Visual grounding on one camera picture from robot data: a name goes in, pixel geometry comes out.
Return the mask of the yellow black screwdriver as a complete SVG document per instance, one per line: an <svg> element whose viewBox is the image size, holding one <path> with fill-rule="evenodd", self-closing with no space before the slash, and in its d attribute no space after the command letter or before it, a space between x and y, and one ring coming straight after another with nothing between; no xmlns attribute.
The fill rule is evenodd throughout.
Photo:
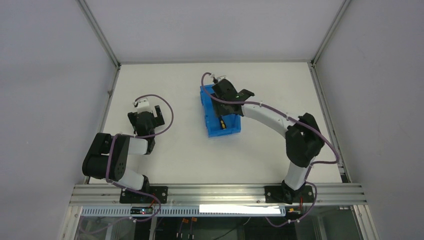
<svg viewBox="0 0 424 240"><path fill-rule="evenodd" d="M219 120L220 128L222 130L225 130L227 128L227 126L226 126L226 123L224 122L222 116L218 116L218 120Z"/></svg>

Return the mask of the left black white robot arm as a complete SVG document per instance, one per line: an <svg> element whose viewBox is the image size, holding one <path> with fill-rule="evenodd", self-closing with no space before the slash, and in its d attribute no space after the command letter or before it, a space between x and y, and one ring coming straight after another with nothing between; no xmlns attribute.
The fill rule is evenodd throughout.
<svg viewBox="0 0 424 240"><path fill-rule="evenodd" d="M127 114L135 137L99 132L86 154L82 173L94 179L108 179L125 188L151 193L146 175L127 168L129 155L149 155L155 147L155 129L165 124L159 105L155 113L148 107L140 107Z"/></svg>

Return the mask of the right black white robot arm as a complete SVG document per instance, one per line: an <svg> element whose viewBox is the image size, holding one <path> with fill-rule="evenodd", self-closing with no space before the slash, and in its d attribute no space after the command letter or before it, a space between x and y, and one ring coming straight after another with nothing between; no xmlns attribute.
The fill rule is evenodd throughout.
<svg viewBox="0 0 424 240"><path fill-rule="evenodd" d="M245 104L254 93L243 89L237 91L226 78L213 79L212 105L217 116L235 114L250 118L271 128L285 139L285 151L290 161L286 177L281 183L278 201L291 204L306 185L310 163L324 146L318 135L320 129L313 115L305 113L292 122L264 106Z"/></svg>

